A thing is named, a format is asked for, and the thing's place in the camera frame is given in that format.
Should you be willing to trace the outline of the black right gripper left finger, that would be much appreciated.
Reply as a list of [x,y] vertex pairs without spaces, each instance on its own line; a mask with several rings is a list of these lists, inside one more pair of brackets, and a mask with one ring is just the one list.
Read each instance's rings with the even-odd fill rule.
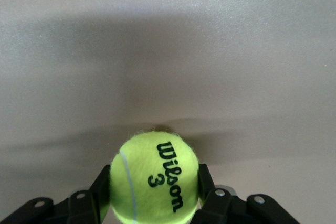
[[109,178],[110,165],[106,165],[89,189],[57,204],[47,197],[31,199],[1,223],[102,223],[110,207]]

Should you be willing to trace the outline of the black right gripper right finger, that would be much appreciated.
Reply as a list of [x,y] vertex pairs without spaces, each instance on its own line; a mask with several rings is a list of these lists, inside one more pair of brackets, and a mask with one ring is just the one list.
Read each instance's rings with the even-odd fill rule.
[[201,208],[193,223],[298,223],[268,195],[254,194],[244,201],[233,188],[216,186],[206,164],[199,164],[198,186]]

